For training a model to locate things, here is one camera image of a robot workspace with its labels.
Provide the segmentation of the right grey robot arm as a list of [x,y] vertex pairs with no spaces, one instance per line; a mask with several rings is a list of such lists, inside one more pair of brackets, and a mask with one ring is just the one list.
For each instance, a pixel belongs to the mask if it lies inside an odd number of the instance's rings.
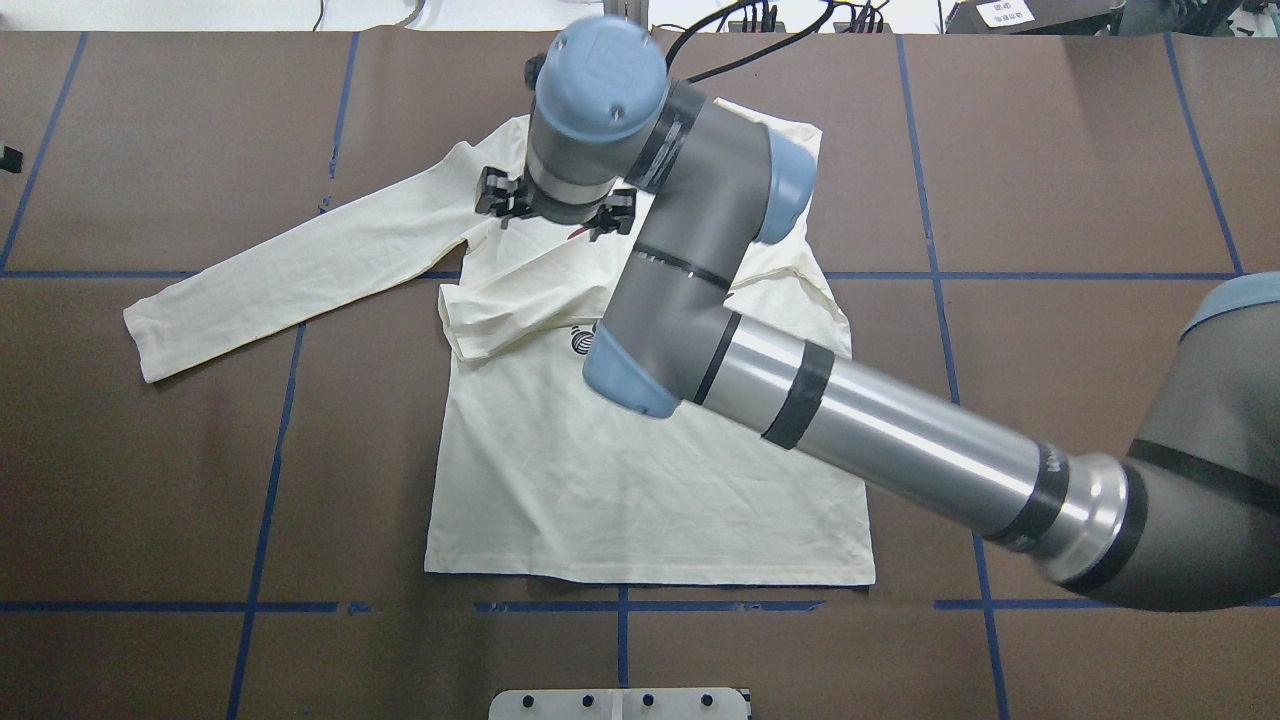
[[1213,287],[1125,452],[1070,454],[746,311],[749,251],[806,217],[814,154],[669,73],[641,26],[594,15],[527,61],[520,170],[475,210],[632,234],[582,365],[667,419],[698,405],[902,497],[1052,584],[1123,609],[1277,596],[1277,273]]

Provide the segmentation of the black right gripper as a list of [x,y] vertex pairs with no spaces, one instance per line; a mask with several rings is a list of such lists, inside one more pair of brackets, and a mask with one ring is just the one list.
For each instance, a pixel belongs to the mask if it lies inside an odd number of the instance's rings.
[[590,187],[568,184],[567,190],[585,192],[586,200],[558,199],[532,178],[512,178],[497,167],[484,167],[477,178],[474,211],[483,217],[508,218],[518,204],[521,218],[541,218],[559,225],[590,224],[591,242],[603,234],[631,234],[637,217],[635,188],[614,190],[614,183],[604,183]]

